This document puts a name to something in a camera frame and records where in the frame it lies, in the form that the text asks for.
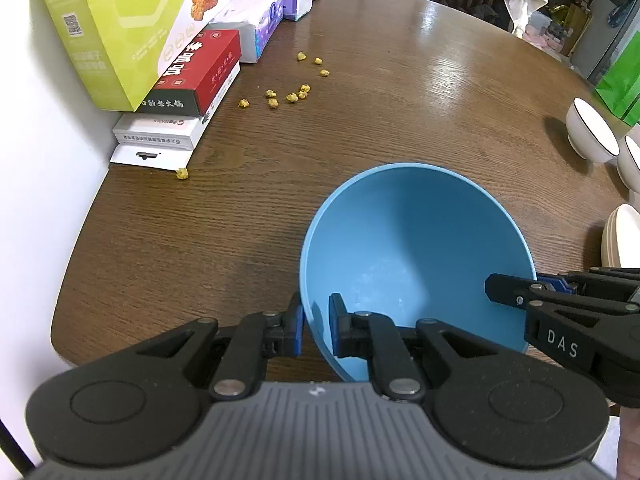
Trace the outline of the person's right hand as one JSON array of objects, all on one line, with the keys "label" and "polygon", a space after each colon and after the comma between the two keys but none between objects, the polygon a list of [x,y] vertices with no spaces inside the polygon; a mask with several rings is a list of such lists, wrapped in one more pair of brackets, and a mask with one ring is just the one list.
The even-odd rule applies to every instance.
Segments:
[{"label": "person's right hand", "polygon": [[616,477],[618,480],[640,478],[640,410],[638,408],[620,409]]}]

